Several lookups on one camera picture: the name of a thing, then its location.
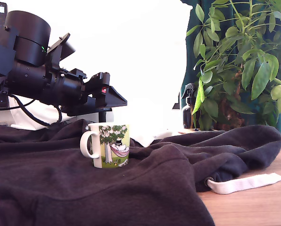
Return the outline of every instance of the white drawstring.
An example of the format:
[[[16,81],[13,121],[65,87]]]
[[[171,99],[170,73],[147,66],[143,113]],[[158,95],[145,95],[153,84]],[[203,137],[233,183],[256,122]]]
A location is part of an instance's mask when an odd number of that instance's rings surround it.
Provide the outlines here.
[[[206,184],[217,194],[230,194],[237,191],[248,190],[281,181],[281,176],[276,173],[260,174],[248,178],[215,182],[207,178]]]

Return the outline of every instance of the curtain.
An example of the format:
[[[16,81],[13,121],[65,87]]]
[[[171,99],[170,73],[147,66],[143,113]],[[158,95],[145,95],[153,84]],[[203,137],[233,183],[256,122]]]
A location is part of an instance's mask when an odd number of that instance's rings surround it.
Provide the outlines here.
[[[193,6],[193,10],[191,10],[190,13],[190,19],[189,19],[189,25],[188,25],[188,29],[190,30],[192,27],[196,26],[196,25],[201,25],[201,22],[199,21],[199,19],[196,16],[195,13],[195,7],[196,4],[199,4],[202,9],[204,10],[205,13],[205,20],[208,18],[208,12],[209,12],[209,8],[211,7],[211,4],[215,1],[215,0],[181,0],[183,3],[186,3],[188,5]],[[243,2],[243,0],[233,0],[233,2]],[[235,7],[237,8],[237,10],[239,12],[244,11],[244,10],[248,10],[248,4],[237,4],[235,5]],[[228,8],[223,8],[220,9],[222,11],[222,13],[224,14],[226,19],[229,18],[233,18],[233,8],[231,6],[229,6]],[[226,22],[222,22],[221,23],[221,31],[223,33],[225,33],[225,31],[234,25],[234,21],[226,21]],[[186,38],[186,45],[187,45],[187,69],[186,69],[186,74],[182,83],[182,87],[181,87],[181,93],[184,92],[184,88],[187,84],[191,83],[191,82],[196,82],[198,81],[197,78],[197,73],[199,72],[199,67],[197,67],[195,70],[193,70],[194,65],[196,64],[196,62],[198,61],[198,59],[195,58],[194,54],[193,54],[193,43],[194,40],[196,38],[197,33],[194,32],[191,35],[189,35]],[[270,38],[271,35],[269,32],[265,33],[266,38]],[[181,100],[181,108],[183,108],[186,105],[184,100]],[[278,124],[277,124],[277,129],[281,132],[281,114],[279,116],[279,120],[278,120]]]

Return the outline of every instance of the mug handle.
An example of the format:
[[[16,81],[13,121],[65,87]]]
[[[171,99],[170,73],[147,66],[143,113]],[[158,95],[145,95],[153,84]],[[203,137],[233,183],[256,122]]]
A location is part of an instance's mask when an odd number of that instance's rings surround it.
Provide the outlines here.
[[[87,148],[87,143],[88,143],[88,139],[90,136],[97,136],[99,135],[97,132],[94,131],[87,131],[85,132],[82,137],[81,137],[81,141],[80,141],[80,149],[82,154],[86,157],[86,158],[93,158],[93,159],[97,159],[99,158],[99,154],[90,154]]]

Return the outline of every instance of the tree illustration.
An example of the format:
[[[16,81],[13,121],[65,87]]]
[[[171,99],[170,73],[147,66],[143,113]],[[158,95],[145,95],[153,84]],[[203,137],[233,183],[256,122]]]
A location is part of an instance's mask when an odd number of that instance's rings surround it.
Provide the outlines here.
[[[127,127],[123,126],[99,126],[99,142],[100,144],[105,144],[105,163],[112,163],[112,153],[110,144],[116,142],[118,138],[123,139],[125,133],[127,132]]]

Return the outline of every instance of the hammock illustration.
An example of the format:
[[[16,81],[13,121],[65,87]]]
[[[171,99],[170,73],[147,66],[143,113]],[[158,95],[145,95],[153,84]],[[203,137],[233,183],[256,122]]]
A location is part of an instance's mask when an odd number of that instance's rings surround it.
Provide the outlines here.
[[[126,145],[112,144],[110,148],[118,157],[126,157],[129,154],[129,147],[126,147]]]

